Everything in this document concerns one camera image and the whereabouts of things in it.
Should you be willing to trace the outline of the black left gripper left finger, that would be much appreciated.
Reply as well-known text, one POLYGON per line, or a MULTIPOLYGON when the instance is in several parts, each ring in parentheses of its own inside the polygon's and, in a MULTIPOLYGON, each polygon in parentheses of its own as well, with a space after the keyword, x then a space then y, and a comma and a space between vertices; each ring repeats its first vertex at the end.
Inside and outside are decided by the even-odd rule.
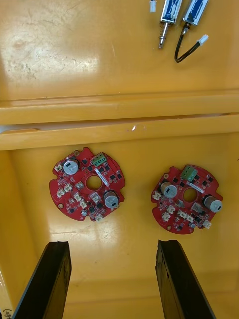
POLYGON ((68 242, 49 242, 13 314, 14 319, 61 319, 72 271, 68 242))

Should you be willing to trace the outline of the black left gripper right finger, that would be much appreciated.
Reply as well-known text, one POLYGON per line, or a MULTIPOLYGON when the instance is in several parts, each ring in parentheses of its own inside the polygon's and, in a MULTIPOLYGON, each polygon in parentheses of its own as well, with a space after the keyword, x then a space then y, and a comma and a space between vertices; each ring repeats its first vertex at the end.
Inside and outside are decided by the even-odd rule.
POLYGON ((216 317, 177 240, 158 241, 155 270, 166 319, 216 317))

